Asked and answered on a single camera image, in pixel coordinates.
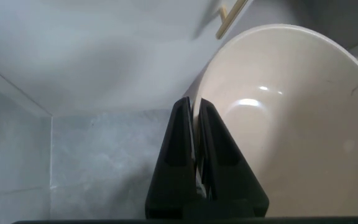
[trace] ceramic bowl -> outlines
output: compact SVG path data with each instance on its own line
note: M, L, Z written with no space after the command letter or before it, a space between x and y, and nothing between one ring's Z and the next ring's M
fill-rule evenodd
M195 121L201 98L266 191L268 217L358 215L358 61L349 52L302 27L256 27L212 59Z

